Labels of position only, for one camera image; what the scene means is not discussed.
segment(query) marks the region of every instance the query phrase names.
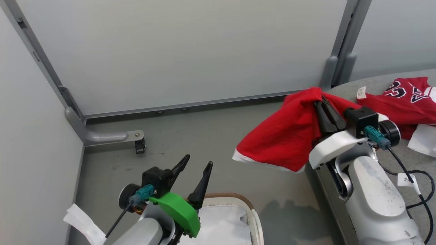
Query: jersey number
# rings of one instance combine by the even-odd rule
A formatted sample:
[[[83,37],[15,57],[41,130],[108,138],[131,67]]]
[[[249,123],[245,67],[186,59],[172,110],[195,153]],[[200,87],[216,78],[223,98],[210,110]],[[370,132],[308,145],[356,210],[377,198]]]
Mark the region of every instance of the jersey number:
[[[428,96],[426,96],[423,92],[421,92],[421,90],[413,87],[413,94],[412,94],[412,98],[410,99],[410,102],[415,103],[420,99],[427,98],[427,97]]]
[[[385,94],[387,96],[392,96],[395,98],[401,98],[406,95],[406,90],[404,88],[399,88],[401,83],[398,81],[393,82],[388,89],[386,89],[386,92],[390,91],[390,93]]]

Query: green 3d-printed bracket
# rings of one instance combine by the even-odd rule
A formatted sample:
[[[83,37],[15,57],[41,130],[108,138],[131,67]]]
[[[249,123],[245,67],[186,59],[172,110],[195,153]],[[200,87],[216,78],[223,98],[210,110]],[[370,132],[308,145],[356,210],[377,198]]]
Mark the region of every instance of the green 3d-printed bracket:
[[[200,231],[197,212],[181,196],[168,192],[160,198],[150,197],[150,202],[158,203],[183,228],[186,235],[197,237]]]

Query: metal frame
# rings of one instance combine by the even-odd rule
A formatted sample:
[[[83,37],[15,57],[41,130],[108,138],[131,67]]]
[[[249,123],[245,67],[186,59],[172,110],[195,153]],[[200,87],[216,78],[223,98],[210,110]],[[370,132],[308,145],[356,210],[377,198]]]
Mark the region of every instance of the metal frame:
[[[353,16],[345,33],[341,50],[339,51],[336,70],[334,71],[333,87],[350,81],[351,72],[357,55],[352,54],[360,29],[362,28],[366,14],[372,0],[358,0],[355,6]]]
[[[21,38],[25,42],[29,52],[33,54],[35,61],[40,66],[47,80],[49,81],[52,88],[55,90],[59,99],[61,100],[64,107],[71,107],[75,113],[78,115],[81,121],[85,119],[94,119],[94,118],[102,118],[102,117],[110,117],[110,116],[120,116],[120,115],[128,115],[128,114],[136,114],[143,112],[152,112],[152,111],[164,111],[169,109],[184,109],[193,106],[201,106],[201,105],[213,105],[213,104],[221,104],[221,103],[229,103],[229,102],[240,102],[244,100],[255,100],[262,99],[268,97],[278,97],[288,95],[297,91],[288,91],[288,92],[280,92],[273,94],[264,94],[264,95],[254,95],[254,96],[246,96],[246,97],[238,97],[232,99],[220,99],[214,101],[205,101],[205,102],[195,102],[188,104],[180,104],[180,105],[170,105],[170,106],[161,106],[161,107],[153,107],[153,108],[144,108],[144,109],[133,109],[119,112],[107,112],[107,113],[98,113],[91,115],[82,115],[80,109],[75,103],[71,93],[68,91],[66,87],[62,85],[61,80],[56,74],[55,69],[51,65],[47,55],[45,54],[41,44],[39,43],[35,33],[32,31],[28,21],[26,20],[23,12],[16,0],[4,0],[6,3],[6,7],[3,7],[6,11],[10,11],[15,22],[14,26],[17,29],[17,32],[21,32]],[[363,20],[366,16],[366,13],[369,8],[369,4],[371,0],[347,0],[345,5],[344,13],[342,16],[341,23],[338,28],[338,33],[336,35],[336,39],[332,48],[332,52],[330,57],[327,58],[326,64],[324,66],[324,70],[320,80],[320,87],[323,91],[329,90],[331,87],[335,85],[339,85],[345,83],[349,80],[351,75],[351,71],[354,65],[354,61],[356,59],[355,55],[350,56],[350,52],[352,51],[354,44],[356,42],[357,36],[359,34],[360,28],[363,24]]]
[[[323,74],[320,81],[320,87],[323,91],[328,91],[333,87],[334,74],[338,64],[338,55],[341,51],[344,37],[347,32],[348,25],[352,19],[354,9],[356,8],[358,0],[348,0],[345,5],[344,14],[342,15],[341,23],[337,31],[336,39],[333,44],[330,57],[326,61]]]
[[[93,132],[85,127],[73,108],[69,106],[65,108],[65,117],[70,122],[85,146],[99,146],[132,141],[136,142],[144,139],[144,132],[142,130],[114,133]]]

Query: white wall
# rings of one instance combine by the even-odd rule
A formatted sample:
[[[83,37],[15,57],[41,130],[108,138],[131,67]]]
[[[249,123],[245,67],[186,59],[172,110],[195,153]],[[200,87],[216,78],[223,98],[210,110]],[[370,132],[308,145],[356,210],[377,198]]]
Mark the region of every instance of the white wall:
[[[0,243],[62,245],[83,144],[1,9],[0,33]]]
[[[346,0],[17,0],[84,115],[317,86]]]
[[[372,0],[350,81],[436,68],[436,1]]]

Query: blue connector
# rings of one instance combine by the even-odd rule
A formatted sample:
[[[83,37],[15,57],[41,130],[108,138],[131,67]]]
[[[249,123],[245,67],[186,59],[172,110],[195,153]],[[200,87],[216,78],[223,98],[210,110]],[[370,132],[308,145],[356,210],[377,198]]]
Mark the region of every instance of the blue connector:
[[[143,188],[136,191],[136,193],[129,198],[129,202],[133,201],[132,206],[138,205],[140,202],[145,201],[145,199],[150,198],[154,194],[154,187],[151,184],[144,186]]]
[[[365,127],[364,135],[371,141],[374,141],[382,150],[387,150],[391,147],[391,142],[373,126]]]

